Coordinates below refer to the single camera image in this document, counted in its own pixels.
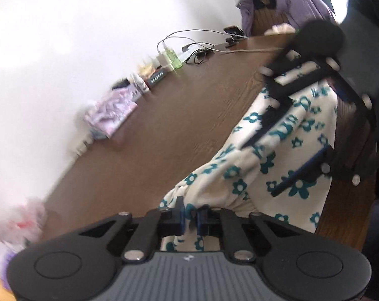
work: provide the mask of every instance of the green bottle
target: green bottle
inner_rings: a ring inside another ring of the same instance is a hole
[[[181,68],[183,66],[182,62],[178,58],[177,54],[174,52],[174,50],[170,47],[168,47],[164,42],[163,42],[164,49],[166,51],[166,55],[169,57],[171,64],[173,65],[174,69]]]

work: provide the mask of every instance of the chair backrest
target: chair backrest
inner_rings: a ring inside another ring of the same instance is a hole
[[[285,14],[276,14],[275,9],[262,8],[254,11],[254,22],[252,25],[251,36],[263,35],[265,31],[272,28],[273,25],[288,23]]]

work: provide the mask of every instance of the smartphone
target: smartphone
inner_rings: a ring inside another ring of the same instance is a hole
[[[230,27],[226,27],[223,29],[227,34],[230,34],[231,37],[233,37],[235,40],[241,40],[242,38],[241,37],[238,37],[238,36],[233,36],[232,34],[234,35],[241,35],[241,36],[246,36],[244,34],[244,32],[237,26],[230,26]]]

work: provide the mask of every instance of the small container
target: small container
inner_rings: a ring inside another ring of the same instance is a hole
[[[183,64],[178,58],[177,54],[174,52],[174,50],[168,47],[164,42],[163,42],[163,46],[166,51],[166,55],[169,57],[171,64],[174,66],[174,69],[181,68]]]
[[[142,91],[142,93],[148,93],[149,87],[146,82],[136,73],[132,74],[133,83]]]

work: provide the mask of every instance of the white cable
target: white cable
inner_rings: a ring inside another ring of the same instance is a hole
[[[176,32],[173,32],[169,35],[167,35],[164,39],[162,39],[159,43],[157,43],[157,46],[156,46],[156,49],[158,51],[158,53],[160,54],[160,51],[159,51],[159,45],[160,43],[163,43],[166,39],[168,39],[171,35],[174,35],[176,33],[182,33],[182,32],[192,32],[192,31],[201,31],[201,32],[212,32],[212,33],[218,33],[218,34],[222,34],[222,35],[229,35],[229,36],[236,36],[236,37],[242,37],[242,38],[248,38],[248,36],[243,36],[243,35],[236,35],[236,34],[227,34],[225,32],[218,32],[217,30],[210,30],[210,29],[186,29],[186,30],[178,30]]]
[[[200,42],[197,42],[195,40],[193,40],[192,38],[189,38],[189,37],[184,37],[184,36],[168,36],[167,38],[165,38],[164,40],[168,39],[168,38],[185,38],[187,40],[190,40],[196,44],[198,44],[199,46],[202,46],[203,48],[207,48],[209,50],[212,50],[212,51],[216,51],[216,52],[220,52],[220,53],[223,53],[223,54],[227,54],[227,53],[236,53],[236,52],[274,52],[274,51],[280,51],[282,50],[281,47],[271,47],[271,48],[261,48],[261,49],[255,49],[255,50],[225,50],[225,51],[221,51],[221,50],[216,50],[214,48],[211,48],[211,47],[208,47],[208,46],[205,46],[203,45],[202,43]]]

